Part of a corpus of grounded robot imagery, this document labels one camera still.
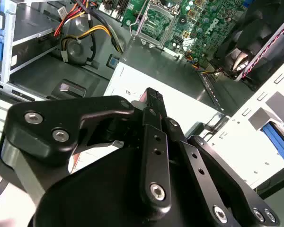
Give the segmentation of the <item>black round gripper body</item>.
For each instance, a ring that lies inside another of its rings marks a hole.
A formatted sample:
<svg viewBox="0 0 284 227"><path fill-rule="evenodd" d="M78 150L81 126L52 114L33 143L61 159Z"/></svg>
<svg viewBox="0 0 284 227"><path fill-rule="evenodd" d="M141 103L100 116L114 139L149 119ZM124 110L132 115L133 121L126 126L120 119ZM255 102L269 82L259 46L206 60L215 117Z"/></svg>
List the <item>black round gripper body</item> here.
<svg viewBox="0 0 284 227"><path fill-rule="evenodd" d="M210 227L212 222L177 152L168 146L171 209L159 220L140 197L141 153L114 151L50 188L35 227Z"/></svg>

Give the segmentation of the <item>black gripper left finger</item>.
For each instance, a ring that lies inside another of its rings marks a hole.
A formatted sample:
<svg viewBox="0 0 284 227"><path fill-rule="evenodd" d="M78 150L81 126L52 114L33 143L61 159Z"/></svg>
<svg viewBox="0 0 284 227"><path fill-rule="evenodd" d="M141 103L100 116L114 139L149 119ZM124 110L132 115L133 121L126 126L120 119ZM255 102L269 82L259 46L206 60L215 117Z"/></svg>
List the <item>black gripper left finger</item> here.
<svg viewBox="0 0 284 227"><path fill-rule="evenodd" d="M35 202L52 186L124 148L141 155L140 197L151 213L171 208L168 144L156 92L137 108L120 96L25 102L8 110L0 173L15 176Z"/></svg>

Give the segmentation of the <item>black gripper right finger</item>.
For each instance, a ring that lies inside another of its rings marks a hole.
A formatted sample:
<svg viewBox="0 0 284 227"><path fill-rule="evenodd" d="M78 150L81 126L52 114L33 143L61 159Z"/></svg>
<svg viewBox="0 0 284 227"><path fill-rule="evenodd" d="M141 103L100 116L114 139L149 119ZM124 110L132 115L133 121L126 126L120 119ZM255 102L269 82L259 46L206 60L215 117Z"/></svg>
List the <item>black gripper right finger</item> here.
<svg viewBox="0 0 284 227"><path fill-rule="evenodd" d="M156 104L173 149L191 178L200 218L197 227L278 227L279 217L202 139L186 139L166 113L163 96Z"/></svg>

